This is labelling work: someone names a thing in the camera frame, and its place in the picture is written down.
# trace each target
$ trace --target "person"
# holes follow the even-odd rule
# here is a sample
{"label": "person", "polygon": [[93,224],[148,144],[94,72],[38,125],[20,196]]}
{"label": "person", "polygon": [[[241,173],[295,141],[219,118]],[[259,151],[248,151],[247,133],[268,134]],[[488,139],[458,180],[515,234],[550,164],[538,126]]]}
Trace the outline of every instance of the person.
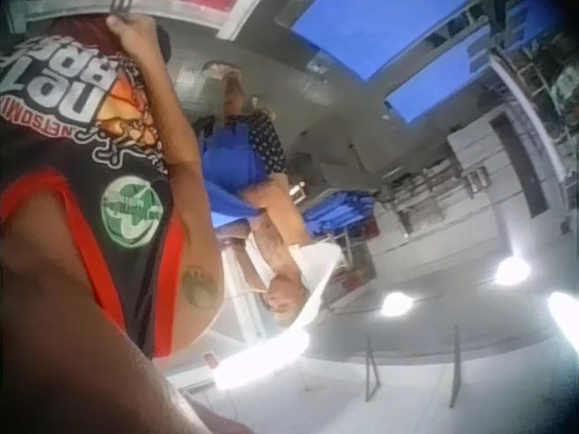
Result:
{"label": "person", "polygon": [[57,20],[0,57],[10,432],[209,432],[150,362],[223,299],[195,140],[149,17]]}
{"label": "person", "polygon": [[[223,83],[223,122],[204,123],[204,177],[261,211],[247,222],[217,230],[223,246],[233,248],[251,289],[260,293],[277,321],[289,326],[308,300],[308,289],[290,250],[314,243],[290,197],[286,158],[273,125],[275,113],[253,108],[243,113],[245,93],[241,72],[224,61],[204,66],[207,77]],[[227,170],[228,163],[235,165]],[[241,162],[249,167],[241,168]],[[245,240],[257,248],[265,264],[263,281],[245,249]]]}

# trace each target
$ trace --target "ceiling light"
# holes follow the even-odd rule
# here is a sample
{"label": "ceiling light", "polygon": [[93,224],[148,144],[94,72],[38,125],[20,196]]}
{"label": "ceiling light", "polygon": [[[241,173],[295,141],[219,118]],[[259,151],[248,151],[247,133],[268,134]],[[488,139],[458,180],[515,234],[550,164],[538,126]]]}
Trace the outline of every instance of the ceiling light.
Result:
{"label": "ceiling light", "polygon": [[413,304],[414,300],[402,292],[393,292],[384,299],[382,315],[402,316],[412,308]]}
{"label": "ceiling light", "polygon": [[579,300],[554,292],[549,297],[549,311],[565,338],[579,353]]}
{"label": "ceiling light", "polygon": [[495,281],[502,286],[517,285],[531,274],[531,267],[521,258],[510,257],[498,264]]}
{"label": "ceiling light", "polygon": [[294,362],[309,346],[309,334],[302,329],[281,333],[219,362],[213,369],[217,389],[227,390],[265,377]]}

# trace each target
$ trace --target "black tank top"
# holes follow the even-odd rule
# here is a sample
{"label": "black tank top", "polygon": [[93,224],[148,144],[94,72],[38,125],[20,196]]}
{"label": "black tank top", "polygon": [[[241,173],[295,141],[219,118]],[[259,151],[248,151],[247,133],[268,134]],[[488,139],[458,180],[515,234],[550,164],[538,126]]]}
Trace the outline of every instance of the black tank top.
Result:
{"label": "black tank top", "polygon": [[0,57],[0,158],[2,221],[56,192],[104,311],[147,356],[169,353],[182,228],[138,69],[104,17]]}

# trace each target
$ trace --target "graphic print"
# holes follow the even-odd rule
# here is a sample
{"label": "graphic print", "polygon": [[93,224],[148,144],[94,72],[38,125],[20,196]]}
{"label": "graphic print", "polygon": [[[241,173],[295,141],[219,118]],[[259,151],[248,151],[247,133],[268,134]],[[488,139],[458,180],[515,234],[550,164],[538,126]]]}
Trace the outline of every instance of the graphic print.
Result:
{"label": "graphic print", "polygon": [[151,184],[136,176],[116,179],[100,200],[107,234],[128,249],[145,246],[153,240],[163,211],[163,204]]}
{"label": "graphic print", "polygon": [[0,57],[0,116],[93,146],[93,160],[110,168],[133,155],[166,172],[135,64],[71,37],[35,38]]}

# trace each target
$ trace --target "hand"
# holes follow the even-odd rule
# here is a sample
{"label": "hand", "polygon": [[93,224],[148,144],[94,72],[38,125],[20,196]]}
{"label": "hand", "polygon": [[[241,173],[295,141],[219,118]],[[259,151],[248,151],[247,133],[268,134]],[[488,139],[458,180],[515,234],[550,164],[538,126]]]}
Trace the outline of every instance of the hand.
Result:
{"label": "hand", "polygon": [[115,15],[107,17],[109,30],[118,36],[123,49],[139,66],[150,66],[163,61],[157,39],[155,20],[147,15],[129,15],[121,20]]}

